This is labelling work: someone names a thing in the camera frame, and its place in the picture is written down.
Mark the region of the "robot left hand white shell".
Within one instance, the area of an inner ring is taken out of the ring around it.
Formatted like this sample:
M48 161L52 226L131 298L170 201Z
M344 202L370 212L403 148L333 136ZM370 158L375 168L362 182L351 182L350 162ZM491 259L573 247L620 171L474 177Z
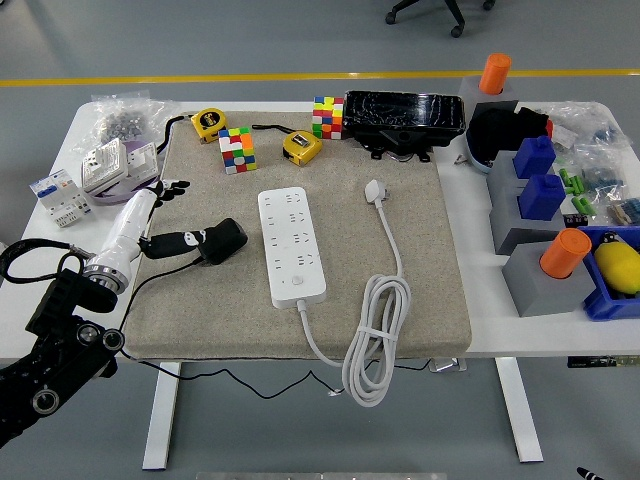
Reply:
M152 212L162 202L184 194L189 186L190 182L186 180L160 180L137 191L116 216L101 250L86 268L106 267L128 278L126 272L141 252L139 240L146 231Z

